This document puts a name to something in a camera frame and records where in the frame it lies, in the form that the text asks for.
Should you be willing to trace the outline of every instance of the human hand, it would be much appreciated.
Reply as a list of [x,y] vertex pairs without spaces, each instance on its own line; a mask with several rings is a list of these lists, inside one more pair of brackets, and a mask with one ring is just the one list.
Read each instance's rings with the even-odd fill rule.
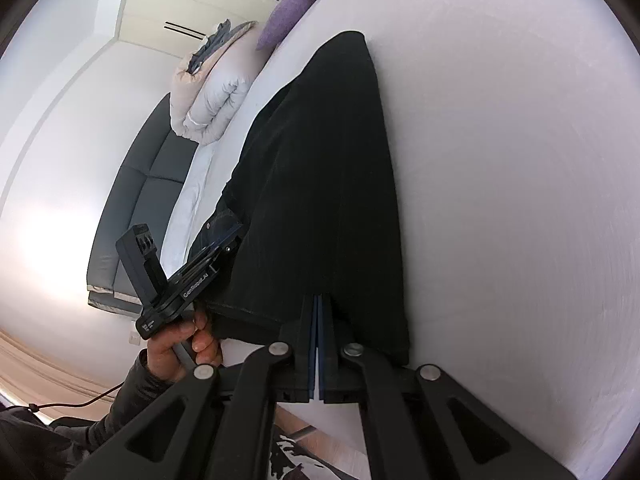
[[191,347],[196,355],[196,364],[220,366],[222,351],[220,342],[211,335],[210,323],[203,310],[196,310],[194,321],[183,321],[163,328],[152,336],[146,345],[146,367],[158,379],[175,383],[187,371],[176,357],[172,347],[187,341],[193,335]]

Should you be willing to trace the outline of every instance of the wooden floor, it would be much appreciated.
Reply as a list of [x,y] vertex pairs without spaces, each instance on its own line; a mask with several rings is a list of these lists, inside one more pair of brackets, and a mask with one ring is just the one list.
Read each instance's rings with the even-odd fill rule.
[[[275,423],[285,433],[291,434],[308,426],[288,411],[276,407]],[[325,462],[338,468],[340,471],[357,478],[358,480],[370,480],[369,461],[367,456],[338,440],[328,436],[322,431],[315,430],[312,434],[298,441],[300,446],[321,458]]]

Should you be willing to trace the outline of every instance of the gray upholstered headboard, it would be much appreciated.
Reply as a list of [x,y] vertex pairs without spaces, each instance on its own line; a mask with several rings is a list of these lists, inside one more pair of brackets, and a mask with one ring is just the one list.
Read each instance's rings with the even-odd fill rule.
[[91,306],[137,316],[136,297],[115,243],[133,224],[149,225],[159,251],[197,143],[169,124],[169,95],[149,115],[111,187],[95,233],[86,273]]

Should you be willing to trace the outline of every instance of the metal pivot bolt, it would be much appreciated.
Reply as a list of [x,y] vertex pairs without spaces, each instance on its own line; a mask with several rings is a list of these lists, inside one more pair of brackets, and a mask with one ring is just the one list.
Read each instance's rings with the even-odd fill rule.
[[269,345],[269,353],[271,355],[284,355],[289,351],[289,345],[282,341],[276,341]]
[[210,379],[213,377],[213,366],[209,365],[200,365],[196,366],[193,370],[193,375],[196,379]]
[[349,343],[342,351],[349,357],[360,357],[364,352],[364,346],[359,343]]
[[424,365],[420,368],[420,377],[425,381],[437,381],[440,378],[440,369],[436,365]]

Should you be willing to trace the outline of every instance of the purple pillow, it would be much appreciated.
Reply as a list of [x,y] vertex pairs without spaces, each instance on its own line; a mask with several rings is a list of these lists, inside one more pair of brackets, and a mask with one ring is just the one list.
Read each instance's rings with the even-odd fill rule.
[[267,20],[258,39],[256,50],[274,49],[316,0],[280,0]]

